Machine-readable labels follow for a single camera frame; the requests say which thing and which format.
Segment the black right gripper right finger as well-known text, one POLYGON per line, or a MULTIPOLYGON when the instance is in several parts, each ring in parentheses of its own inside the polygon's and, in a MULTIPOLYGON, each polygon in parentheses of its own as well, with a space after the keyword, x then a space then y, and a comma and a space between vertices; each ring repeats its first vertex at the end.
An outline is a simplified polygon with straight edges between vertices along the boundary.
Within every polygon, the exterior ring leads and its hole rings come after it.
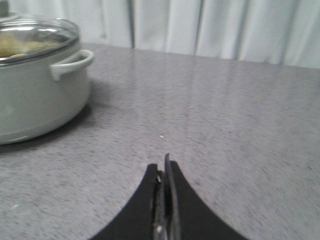
POLYGON ((168 153, 164 158, 164 189, 169 240, 247 239, 204 203, 168 153))

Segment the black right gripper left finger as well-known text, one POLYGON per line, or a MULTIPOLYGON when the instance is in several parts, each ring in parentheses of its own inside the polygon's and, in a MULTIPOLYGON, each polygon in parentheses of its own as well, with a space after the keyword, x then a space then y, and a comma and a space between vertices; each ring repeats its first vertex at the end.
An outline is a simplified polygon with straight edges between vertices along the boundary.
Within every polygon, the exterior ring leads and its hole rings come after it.
POLYGON ((158 183, 158 167, 156 164, 149 164, 126 205, 92 239, 152 240, 158 183))

